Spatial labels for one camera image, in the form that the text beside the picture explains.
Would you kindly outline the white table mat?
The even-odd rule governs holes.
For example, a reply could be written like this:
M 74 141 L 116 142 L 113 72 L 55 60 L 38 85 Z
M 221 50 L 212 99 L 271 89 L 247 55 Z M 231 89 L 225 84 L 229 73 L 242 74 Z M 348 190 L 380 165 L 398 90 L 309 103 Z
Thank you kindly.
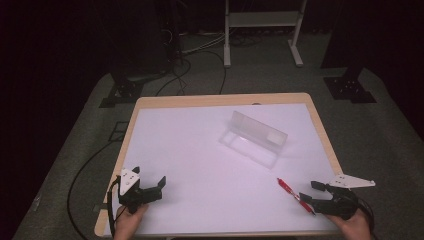
M 287 134 L 280 153 L 226 133 L 234 112 Z M 129 132 L 123 165 L 140 169 L 141 185 L 167 180 L 150 204 L 139 236 L 324 232 L 335 226 L 312 215 L 277 183 L 308 193 L 334 173 L 303 104 L 143 109 Z

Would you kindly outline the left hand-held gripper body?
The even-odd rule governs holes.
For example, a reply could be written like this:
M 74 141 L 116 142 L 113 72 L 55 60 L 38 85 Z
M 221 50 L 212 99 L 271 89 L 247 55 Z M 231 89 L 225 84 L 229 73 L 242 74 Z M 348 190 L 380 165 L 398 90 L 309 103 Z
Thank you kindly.
M 151 203 L 162 198 L 162 190 L 157 185 L 142 189 L 140 187 L 140 173 L 123 168 L 121 170 L 118 200 L 119 203 L 128 208 L 131 214 L 135 213 L 140 205 Z

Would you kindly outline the person's right hand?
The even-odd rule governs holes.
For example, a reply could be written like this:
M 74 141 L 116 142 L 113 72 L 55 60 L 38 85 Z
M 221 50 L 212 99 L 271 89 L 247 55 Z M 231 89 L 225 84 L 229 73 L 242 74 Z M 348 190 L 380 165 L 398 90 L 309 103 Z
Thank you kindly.
M 327 218 L 339 228 L 346 240 L 372 240 L 367 215 L 360 209 L 348 220 L 332 215 L 327 215 Z

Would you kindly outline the black stand base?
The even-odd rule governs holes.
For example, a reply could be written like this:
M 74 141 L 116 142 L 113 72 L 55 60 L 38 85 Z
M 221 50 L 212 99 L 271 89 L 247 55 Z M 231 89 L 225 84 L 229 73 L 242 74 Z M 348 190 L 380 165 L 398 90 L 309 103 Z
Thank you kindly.
M 349 66 L 342 76 L 325 77 L 324 82 L 332 97 L 352 103 L 375 103 L 373 95 L 359 81 L 362 70 L 362 66 Z
M 141 96 L 144 84 L 126 78 L 113 79 L 113 86 L 101 103 L 100 108 L 112 108 L 117 104 L 135 103 Z

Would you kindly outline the white metal stand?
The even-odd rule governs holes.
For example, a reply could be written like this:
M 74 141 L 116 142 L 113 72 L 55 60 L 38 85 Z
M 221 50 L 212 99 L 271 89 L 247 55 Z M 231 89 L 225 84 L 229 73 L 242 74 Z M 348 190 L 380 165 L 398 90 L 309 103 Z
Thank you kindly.
M 255 28 L 255 27 L 293 27 L 294 33 L 288 40 L 288 46 L 297 67 L 304 65 L 297 48 L 297 41 L 301 30 L 306 5 L 308 0 L 302 0 L 297 11 L 274 11 L 274 12 L 231 12 L 230 0 L 225 0 L 225 24 L 223 65 L 231 66 L 230 30 L 232 28 Z

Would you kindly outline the red pen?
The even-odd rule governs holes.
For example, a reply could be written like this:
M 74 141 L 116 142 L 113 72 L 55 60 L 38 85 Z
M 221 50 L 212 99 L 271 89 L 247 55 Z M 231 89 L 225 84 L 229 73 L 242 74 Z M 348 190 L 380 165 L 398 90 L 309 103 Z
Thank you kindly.
M 294 199 L 310 214 L 316 216 L 314 210 L 300 199 L 300 196 L 296 194 L 292 188 L 281 178 L 277 178 L 277 182 L 281 188 L 283 188 L 288 194 L 294 197 Z

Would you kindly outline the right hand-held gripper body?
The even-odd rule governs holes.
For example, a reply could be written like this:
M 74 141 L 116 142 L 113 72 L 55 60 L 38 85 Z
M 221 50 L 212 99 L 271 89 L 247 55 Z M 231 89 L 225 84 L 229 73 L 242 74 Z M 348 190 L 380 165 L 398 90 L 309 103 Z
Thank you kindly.
M 327 185 L 327 192 L 332 195 L 332 198 L 330 200 L 315 199 L 317 201 L 314 204 L 315 212 L 348 220 L 360 209 L 369 219 L 374 218 L 369 204 L 353 192 L 354 188 L 374 187 L 376 183 L 373 180 L 337 174 L 332 180 L 324 184 Z

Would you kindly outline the clear plastic pencil case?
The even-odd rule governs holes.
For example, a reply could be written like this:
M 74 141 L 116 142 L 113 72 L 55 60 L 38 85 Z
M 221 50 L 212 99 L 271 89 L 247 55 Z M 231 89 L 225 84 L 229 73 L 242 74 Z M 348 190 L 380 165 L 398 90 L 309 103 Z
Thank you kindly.
M 234 111 L 219 142 L 255 163 L 272 169 L 287 138 L 286 133 Z

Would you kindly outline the person's left hand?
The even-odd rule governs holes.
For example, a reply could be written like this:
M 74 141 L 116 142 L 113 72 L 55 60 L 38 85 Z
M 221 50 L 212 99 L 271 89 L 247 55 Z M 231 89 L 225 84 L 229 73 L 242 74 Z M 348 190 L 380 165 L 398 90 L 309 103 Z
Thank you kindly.
M 113 240 L 131 240 L 148 208 L 147 204 L 141 205 L 135 213 L 131 214 L 125 206 L 120 206 L 117 210 L 118 218 L 115 221 Z

